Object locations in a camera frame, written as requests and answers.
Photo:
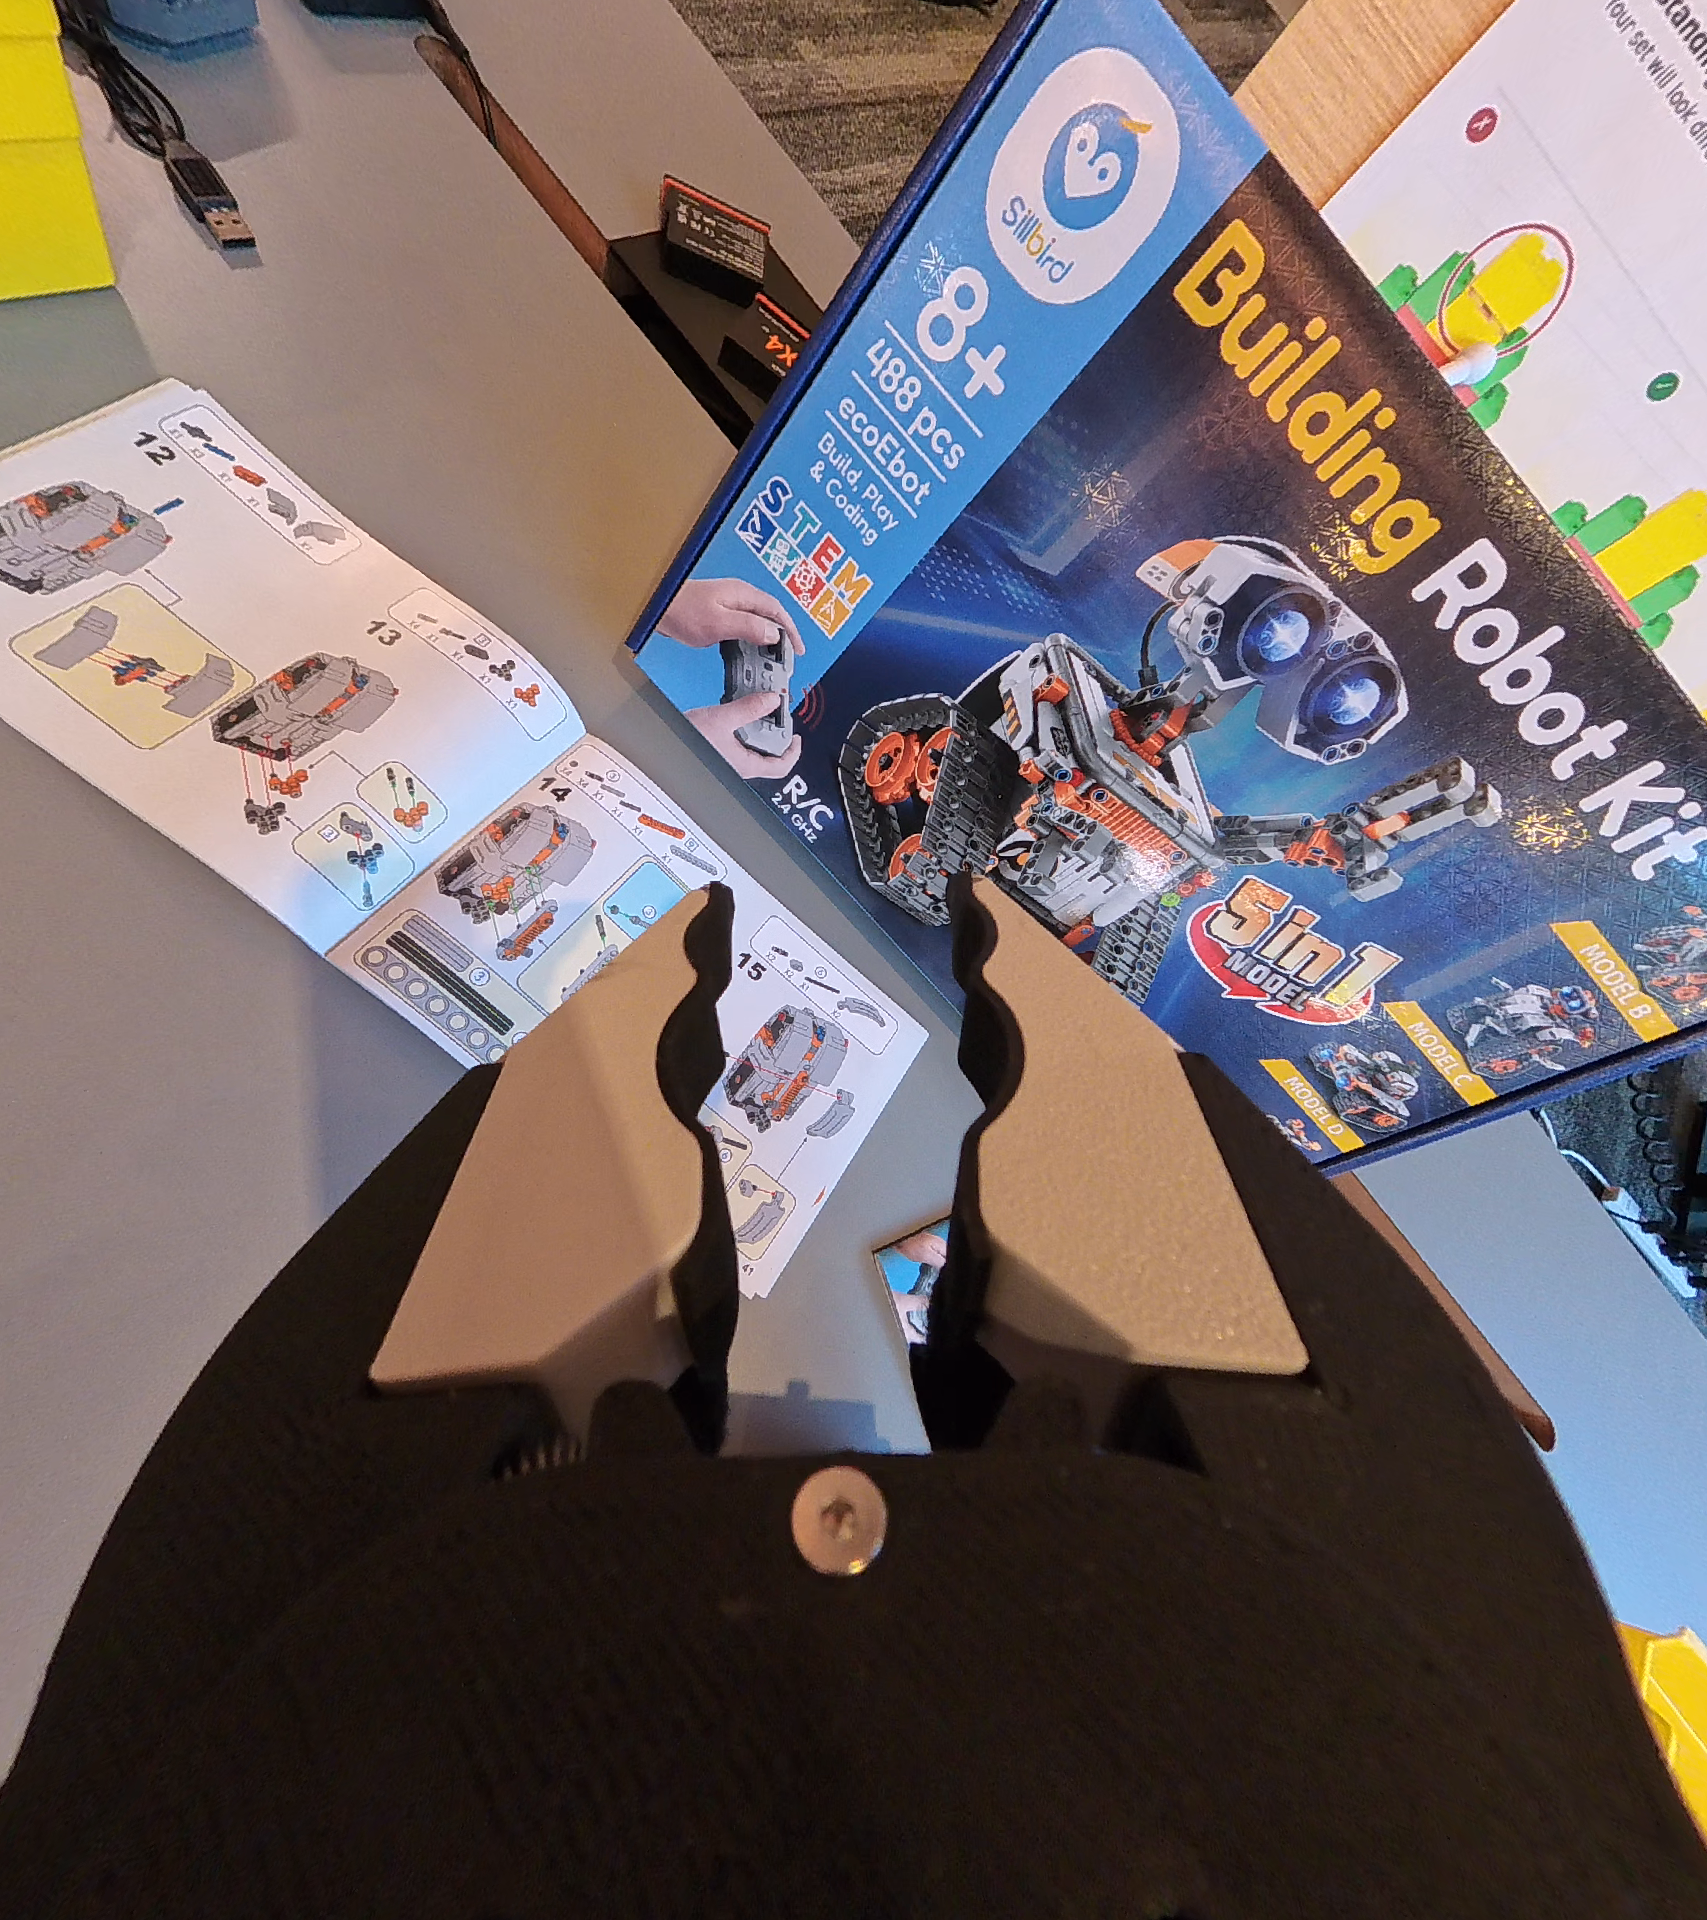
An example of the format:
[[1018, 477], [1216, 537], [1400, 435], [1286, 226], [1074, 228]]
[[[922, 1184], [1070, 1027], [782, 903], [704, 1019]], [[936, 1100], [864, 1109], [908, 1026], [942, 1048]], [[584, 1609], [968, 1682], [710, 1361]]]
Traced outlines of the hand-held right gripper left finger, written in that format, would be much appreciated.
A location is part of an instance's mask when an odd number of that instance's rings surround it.
[[546, 1390], [584, 1428], [614, 1382], [722, 1445], [738, 1263], [700, 1108], [724, 1065], [732, 893], [712, 882], [508, 1054], [373, 1361], [389, 1392]]

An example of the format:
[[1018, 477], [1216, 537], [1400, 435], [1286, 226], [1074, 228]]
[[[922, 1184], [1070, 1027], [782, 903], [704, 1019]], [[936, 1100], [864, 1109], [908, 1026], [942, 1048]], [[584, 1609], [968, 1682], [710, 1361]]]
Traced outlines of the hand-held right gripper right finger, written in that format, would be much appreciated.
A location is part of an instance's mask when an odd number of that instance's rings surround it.
[[1016, 1380], [1066, 1386], [1104, 1440], [1152, 1372], [1300, 1377], [1194, 1058], [992, 882], [958, 875], [948, 901], [984, 1109], [920, 1348], [932, 1445], [978, 1445]]

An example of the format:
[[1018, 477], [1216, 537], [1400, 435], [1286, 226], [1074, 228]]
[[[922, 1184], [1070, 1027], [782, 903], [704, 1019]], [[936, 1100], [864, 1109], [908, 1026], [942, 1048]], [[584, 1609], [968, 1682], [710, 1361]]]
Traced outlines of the blue printed leaflet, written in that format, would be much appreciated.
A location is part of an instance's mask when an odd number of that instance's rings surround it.
[[874, 1260], [908, 1343], [928, 1338], [934, 1287], [948, 1258], [952, 1219], [946, 1216], [876, 1249]]

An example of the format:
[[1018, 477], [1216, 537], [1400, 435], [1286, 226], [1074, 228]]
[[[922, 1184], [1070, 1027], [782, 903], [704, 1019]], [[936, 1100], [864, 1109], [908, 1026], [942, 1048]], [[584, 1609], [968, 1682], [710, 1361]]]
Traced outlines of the blue robot kit box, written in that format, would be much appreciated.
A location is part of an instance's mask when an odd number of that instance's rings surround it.
[[1707, 721], [1160, 4], [1010, 17], [634, 632], [948, 995], [996, 885], [1310, 1154], [1707, 1039]]

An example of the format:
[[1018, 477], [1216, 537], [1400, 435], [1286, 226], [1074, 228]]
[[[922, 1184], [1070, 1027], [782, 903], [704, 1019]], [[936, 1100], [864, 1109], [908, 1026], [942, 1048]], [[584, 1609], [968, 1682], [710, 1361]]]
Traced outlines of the instruction booklet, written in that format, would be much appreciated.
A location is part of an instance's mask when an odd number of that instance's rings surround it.
[[752, 1297], [924, 1044], [526, 646], [181, 381], [0, 453], [0, 714], [466, 1063], [726, 882], [702, 1118]]

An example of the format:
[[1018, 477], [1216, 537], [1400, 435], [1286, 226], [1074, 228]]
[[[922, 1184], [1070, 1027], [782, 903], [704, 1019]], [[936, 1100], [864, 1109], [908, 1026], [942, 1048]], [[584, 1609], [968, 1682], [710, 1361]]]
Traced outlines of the white printed instruction sheet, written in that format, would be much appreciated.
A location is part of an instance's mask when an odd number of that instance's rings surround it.
[[1707, 715], [1707, 1], [1510, 6], [1326, 214]]

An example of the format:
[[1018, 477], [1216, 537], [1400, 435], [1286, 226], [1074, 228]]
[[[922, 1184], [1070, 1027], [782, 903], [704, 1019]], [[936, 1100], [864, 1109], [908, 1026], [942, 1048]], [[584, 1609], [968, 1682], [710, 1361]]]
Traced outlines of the grey blue battery module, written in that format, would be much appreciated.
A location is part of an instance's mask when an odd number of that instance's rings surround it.
[[123, 38], [177, 59], [239, 47], [259, 27], [255, 0], [109, 0], [103, 6]]

